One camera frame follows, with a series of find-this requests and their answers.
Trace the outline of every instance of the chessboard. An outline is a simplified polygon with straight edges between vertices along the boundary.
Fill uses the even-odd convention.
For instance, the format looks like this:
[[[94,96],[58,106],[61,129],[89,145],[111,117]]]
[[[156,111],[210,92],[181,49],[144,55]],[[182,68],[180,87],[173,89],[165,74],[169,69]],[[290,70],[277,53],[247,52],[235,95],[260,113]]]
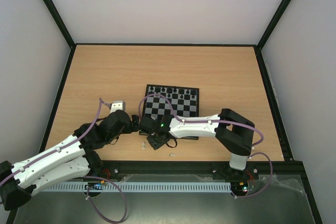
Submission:
[[[197,88],[148,84],[145,95],[159,93],[170,101],[177,115],[196,117],[199,116],[199,92]],[[172,114],[172,112],[169,105],[162,97],[148,97],[145,100],[142,116],[149,116],[161,120],[163,115],[170,114]]]

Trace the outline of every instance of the small white part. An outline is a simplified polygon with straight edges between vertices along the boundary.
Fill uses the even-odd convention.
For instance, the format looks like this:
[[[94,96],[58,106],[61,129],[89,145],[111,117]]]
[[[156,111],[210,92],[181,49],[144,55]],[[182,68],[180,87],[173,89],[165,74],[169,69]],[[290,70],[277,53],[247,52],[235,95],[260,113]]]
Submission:
[[[211,136],[215,137],[215,128],[218,127],[218,123],[188,123],[188,121],[206,121],[219,120],[218,114],[212,116],[206,116],[202,118],[183,118],[178,116],[181,120],[185,120],[185,124],[179,124],[179,121],[175,118],[170,122],[170,131],[175,138],[182,138],[185,136]]]
[[[230,167],[236,170],[244,170],[246,167],[247,156],[239,156],[231,153]]]
[[[125,111],[126,109],[126,103],[124,101],[114,101],[111,104],[111,111],[110,113],[117,111],[117,110],[123,110]]]
[[[76,136],[70,135],[65,140],[63,140],[63,143],[68,144],[76,139]],[[42,175],[46,174],[50,170],[53,170],[55,167],[64,164],[65,162],[68,162],[70,160],[73,160],[77,157],[85,155],[84,149],[79,148],[80,145],[81,143],[78,141],[65,148],[64,150],[66,150],[66,152],[55,152],[50,154],[42,160],[30,165],[28,168],[25,169],[24,173],[16,174],[14,176],[14,179],[20,180],[20,184],[18,185],[21,188],[27,188],[34,181],[36,181],[38,178],[40,178]],[[30,162],[32,162],[33,160],[41,157],[42,155],[45,155],[46,153],[59,149],[61,146],[62,144],[59,143],[45,150],[44,152],[41,152],[34,157],[31,157],[29,160]],[[30,162],[24,160],[13,164],[14,168],[12,169],[12,173],[16,172],[17,170],[21,170],[25,165],[29,164]]]
[[[75,158],[74,160],[61,164],[34,181],[32,184],[35,184],[36,188],[33,190],[31,195],[35,196],[40,191],[63,181],[67,181],[72,178],[84,177],[89,173],[89,171],[89,163],[86,158]]]

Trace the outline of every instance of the purple tube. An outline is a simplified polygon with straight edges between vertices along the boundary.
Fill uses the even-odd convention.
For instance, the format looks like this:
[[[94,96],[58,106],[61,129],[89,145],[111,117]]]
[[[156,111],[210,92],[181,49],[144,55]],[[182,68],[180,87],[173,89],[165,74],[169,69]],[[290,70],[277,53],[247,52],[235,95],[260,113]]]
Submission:
[[[123,217],[118,220],[118,221],[115,221],[115,220],[110,220],[108,218],[106,218],[99,210],[98,208],[94,205],[93,201],[91,200],[90,196],[89,196],[89,191],[91,189],[88,188],[88,191],[86,192],[86,195],[87,195],[87,199],[91,202],[94,210],[96,211],[96,213],[100,216],[100,218],[102,218],[104,221],[108,222],[108,223],[112,223],[112,224],[117,224],[117,223],[122,223],[123,221],[125,221],[125,218],[126,218],[126,215],[127,215],[127,200],[126,200],[126,196],[125,194],[122,192],[122,190],[120,189],[119,186],[117,186],[115,183],[113,183],[112,181],[108,180],[108,179],[105,179],[105,178],[101,178],[101,177],[95,177],[95,176],[85,176],[83,178],[93,178],[93,179],[99,179],[99,180],[104,180],[105,182],[107,183],[110,183],[111,185],[113,185],[121,194],[122,196],[122,199],[124,200],[124,205],[125,205],[125,211],[124,211],[124,215]]]

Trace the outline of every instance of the wooden tabletop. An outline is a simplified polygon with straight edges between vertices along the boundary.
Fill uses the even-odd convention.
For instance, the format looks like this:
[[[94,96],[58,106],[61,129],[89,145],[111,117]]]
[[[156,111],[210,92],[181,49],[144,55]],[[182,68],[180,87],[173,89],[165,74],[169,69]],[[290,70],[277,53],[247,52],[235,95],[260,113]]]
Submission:
[[[98,99],[124,100],[138,113],[147,84],[199,88],[200,116],[230,108],[255,123],[265,140],[255,148],[272,161],[282,152],[252,47],[92,46],[76,48],[47,148],[90,123]],[[101,117],[109,110],[103,106]],[[259,140],[254,135],[254,142]],[[102,160],[228,161],[230,152],[216,139],[178,140],[177,148],[154,151],[139,133],[121,135],[116,145],[97,150]],[[264,161],[255,156],[253,161]]]

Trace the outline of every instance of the black metal frame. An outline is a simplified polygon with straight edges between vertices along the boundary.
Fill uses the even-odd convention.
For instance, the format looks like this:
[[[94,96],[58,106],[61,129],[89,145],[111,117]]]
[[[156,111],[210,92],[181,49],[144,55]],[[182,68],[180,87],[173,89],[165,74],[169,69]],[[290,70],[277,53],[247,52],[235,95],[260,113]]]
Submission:
[[[76,45],[115,45],[115,46],[211,46],[211,47],[253,47],[255,50],[257,62],[259,65],[259,70],[261,77],[263,79],[266,95],[268,98],[269,106],[272,112],[273,120],[276,126],[281,150],[284,156],[284,162],[272,162],[274,172],[276,174],[286,174],[286,175],[300,175],[302,179],[303,186],[308,195],[308,201],[311,207],[311,211],[316,223],[322,223],[319,211],[317,209],[316,202],[314,200],[313,193],[307,178],[307,174],[302,162],[294,161],[293,155],[290,149],[290,145],[287,139],[286,131],[281,119],[277,101],[271,86],[269,75],[266,69],[266,65],[261,53],[262,48],[273,32],[275,26],[278,24],[280,18],[285,12],[287,6],[291,0],[282,0],[277,11],[275,12],[273,18],[271,19],[269,25],[267,26],[261,40],[258,45],[247,45],[247,44],[140,44],[140,43],[78,43],[75,44],[70,33],[68,32],[64,22],[62,21],[55,5],[52,0],[43,0],[46,4],[48,10],[50,11],[52,17],[54,18],[57,26],[62,32],[65,40],[67,41],[69,47],[71,48],[68,62],[66,64],[63,77],[57,92],[55,103],[48,121],[48,125],[41,143],[40,152],[42,152],[47,144],[51,127],[56,115],[58,104],[62,95],[62,91],[67,79],[67,75],[70,69],[70,65],[76,50]],[[110,171],[118,170],[117,174],[114,174],[115,178],[124,176],[127,174],[200,174],[200,175],[214,175],[213,170],[217,167],[227,167],[228,162],[144,162],[144,161],[104,161],[104,166]],[[256,168],[259,174],[269,174],[269,163],[268,162],[248,162],[248,166],[251,168]],[[7,224],[14,223],[17,210],[11,211],[7,219]]]

